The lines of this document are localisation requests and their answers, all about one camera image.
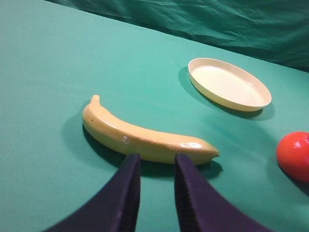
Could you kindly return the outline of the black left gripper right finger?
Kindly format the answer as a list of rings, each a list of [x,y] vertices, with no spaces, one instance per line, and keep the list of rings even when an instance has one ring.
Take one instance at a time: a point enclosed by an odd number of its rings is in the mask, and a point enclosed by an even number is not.
[[[221,196],[184,154],[175,159],[174,193],[182,232],[270,231]]]

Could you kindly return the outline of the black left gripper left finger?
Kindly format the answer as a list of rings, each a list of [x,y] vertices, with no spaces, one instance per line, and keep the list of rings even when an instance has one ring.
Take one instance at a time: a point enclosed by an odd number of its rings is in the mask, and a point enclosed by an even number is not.
[[[86,204],[47,232],[134,232],[140,206],[140,155],[129,155]]]

